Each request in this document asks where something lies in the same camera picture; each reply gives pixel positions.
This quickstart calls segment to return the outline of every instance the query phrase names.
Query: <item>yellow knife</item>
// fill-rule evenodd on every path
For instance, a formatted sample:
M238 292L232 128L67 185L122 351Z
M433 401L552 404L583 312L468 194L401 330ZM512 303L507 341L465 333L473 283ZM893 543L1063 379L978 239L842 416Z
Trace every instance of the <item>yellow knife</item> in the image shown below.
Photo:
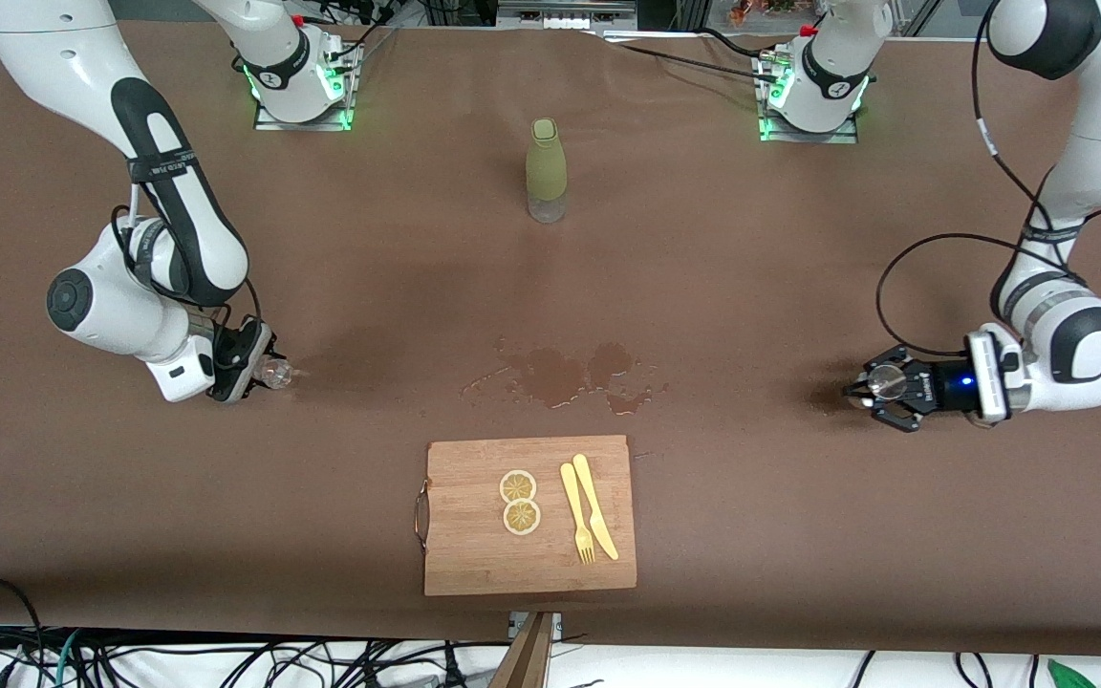
M576 468L576 478L580 479L580 484L585 488L585 495L589 498L589 528L598 537L598 544L606 549L607 556L612 559L620 557L620 552L614 548L614 539L611 539L611 532L607 531L606 518L602 518L602 506L598 505L598 492L593 489L593 474L589 471L589 459L585 454L577 454L571 458L571 466Z

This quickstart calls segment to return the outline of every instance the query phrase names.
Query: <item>water spill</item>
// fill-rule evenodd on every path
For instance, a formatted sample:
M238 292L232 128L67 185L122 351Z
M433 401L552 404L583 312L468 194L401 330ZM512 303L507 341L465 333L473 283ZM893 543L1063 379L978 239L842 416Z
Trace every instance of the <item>water spill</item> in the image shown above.
M654 395L669 392L669 383L661 384L654 392L654 380L648 380L656 365L641 367L640 359L631 356L626 348L615 341L601 343L589 361L564 356L556 349L534 349L528 353L505 353L506 340L495 338L495 349L503 367L486 373L461 389L461 397L484 395L487 389L498 389L502 378L503 391L515 395L512 402L541 402L548 409L575 402L581 395L603 395L606 404L614 415L631 415ZM629 389L643 391L631 395Z
M516 371L521 392L557 409L569 404L585 391L585 364L564 357L555 349L537 349L524 357L508 357L508 365Z

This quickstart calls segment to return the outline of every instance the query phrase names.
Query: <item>green bottle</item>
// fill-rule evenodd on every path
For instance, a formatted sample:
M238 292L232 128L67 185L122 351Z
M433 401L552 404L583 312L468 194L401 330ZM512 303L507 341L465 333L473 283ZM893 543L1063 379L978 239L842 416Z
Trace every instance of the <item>green bottle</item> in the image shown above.
M568 211L568 160L554 120L533 121L533 141L525 153L525 190L536 221L558 221Z

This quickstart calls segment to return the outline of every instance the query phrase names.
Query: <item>white cable label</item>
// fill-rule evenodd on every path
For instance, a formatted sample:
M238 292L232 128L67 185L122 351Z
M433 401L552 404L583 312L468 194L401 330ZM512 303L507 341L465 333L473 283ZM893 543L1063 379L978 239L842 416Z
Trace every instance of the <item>white cable label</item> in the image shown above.
M988 148L990 155L996 157L996 144L992 142L992 134L989 134L989 125L983 123L983 118L975 120L974 124L980 128L980 135L983 136L984 148Z

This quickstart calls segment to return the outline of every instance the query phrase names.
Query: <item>brown table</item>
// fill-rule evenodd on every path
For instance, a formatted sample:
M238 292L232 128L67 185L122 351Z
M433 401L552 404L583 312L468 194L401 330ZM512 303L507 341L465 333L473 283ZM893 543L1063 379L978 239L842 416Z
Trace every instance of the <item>brown table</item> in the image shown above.
M1101 409L905 436L836 397L887 347L873 284L898 249L1012 239L1025 214L971 121L967 45L887 44L861 143L808 148L760 142L742 78L569 32L402 32L367 66L356 131L257 134L217 26L123 31L308 374L236 408L171 405L140 362L50 326L48 281L127 175L0 67L0 576L45 623L495 637L541 604L596 643L1101 653ZM1039 178L1071 84L990 61L984 88L1005 156ZM571 174L549 228L523 193L538 117ZM1006 260L922 251L891 317L956 345ZM1101 219L1075 266L1101 293ZM626 395L652 393L633 414L530 400L607 343L639 360ZM568 362L471 386L536 350ZM424 598L428 441L586 434L630 437L639 587Z

